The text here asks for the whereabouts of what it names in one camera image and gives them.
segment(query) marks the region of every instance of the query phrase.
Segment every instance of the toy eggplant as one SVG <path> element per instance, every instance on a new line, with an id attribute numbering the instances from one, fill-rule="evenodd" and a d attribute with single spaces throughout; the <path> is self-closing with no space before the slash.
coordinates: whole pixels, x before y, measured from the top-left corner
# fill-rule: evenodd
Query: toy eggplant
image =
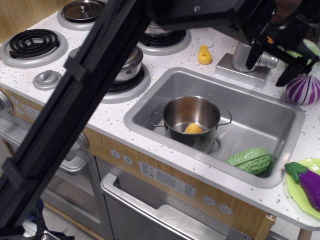
<path id="1" fill-rule="evenodd" d="M 300 183 L 311 206 L 320 212 L 320 175 L 297 162 L 288 163 L 284 167 L 293 181 Z"/>

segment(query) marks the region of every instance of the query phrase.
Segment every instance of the green eggplant stem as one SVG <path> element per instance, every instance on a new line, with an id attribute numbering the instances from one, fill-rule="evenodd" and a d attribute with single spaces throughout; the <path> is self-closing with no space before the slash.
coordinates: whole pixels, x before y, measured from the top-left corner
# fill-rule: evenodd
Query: green eggplant stem
<path id="1" fill-rule="evenodd" d="M 300 183 L 299 174 L 305 174 L 307 172 L 307 167 L 301 165 L 297 162 L 290 162 L 284 165 L 285 171 L 292 177 L 293 181 L 298 184 Z"/>

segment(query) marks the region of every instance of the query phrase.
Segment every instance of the oven handle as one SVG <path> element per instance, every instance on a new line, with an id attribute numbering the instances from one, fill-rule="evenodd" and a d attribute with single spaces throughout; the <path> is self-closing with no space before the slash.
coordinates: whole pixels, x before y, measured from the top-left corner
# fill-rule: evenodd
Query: oven handle
<path id="1" fill-rule="evenodd" d="M 161 225 L 186 240 L 227 240 L 228 238 L 170 205 L 155 209 L 115 186 L 117 177 L 107 173 L 101 181 L 104 194 L 116 199 L 135 212 Z"/>
<path id="2" fill-rule="evenodd" d="M 9 144 L 20 146 L 28 131 L 24 128 L 4 119 L 0 118 L 0 138 Z M 79 175 L 86 168 L 88 164 L 83 158 L 76 156 L 71 161 L 63 160 L 59 166 L 59 170 L 69 175 Z"/>

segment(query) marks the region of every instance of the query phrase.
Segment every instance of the dishwasher door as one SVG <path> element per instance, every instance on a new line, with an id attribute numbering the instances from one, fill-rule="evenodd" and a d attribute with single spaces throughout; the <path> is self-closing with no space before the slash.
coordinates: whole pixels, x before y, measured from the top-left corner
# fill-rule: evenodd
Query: dishwasher door
<path id="1" fill-rule="evenodd" d="M 165 192 L 97 158 L 104 175 L 101 188 L 117 240 L 227 240 L 211 227 L 185 214 L 213 218 Z"/>

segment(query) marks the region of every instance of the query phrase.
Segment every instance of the stainless steel sink basin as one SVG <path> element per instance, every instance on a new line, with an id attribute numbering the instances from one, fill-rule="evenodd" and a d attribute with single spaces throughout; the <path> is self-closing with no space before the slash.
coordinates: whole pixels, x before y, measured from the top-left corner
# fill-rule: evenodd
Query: stainless steel sink basin
<path id="1" fill-rule="evenodd" d="M 150 122 L 152 113 L 162 112 L 171 99 L 186 95 L 204 97 L 232 114 L 231 124 L 218 127 L 219 145 L 214 144 L 208 154 L 164 136 L 164 128 Z M 154 115 L 152 122 L 163 125 L 161 114 L 157 117 Z M 228 121 L 229 116 L 222 112 L 220 123 Z M 284 165 L 290 160 L 304 121 L 304 111 L 295 104 L 180 67 L 165 72 L 124 116 L 124 124 L 130 130 L 263 188 L 281 182 Z M 225 163 L 231 155 L 256 147 L 274 156 L 269 169 L 261 175 Z"/>

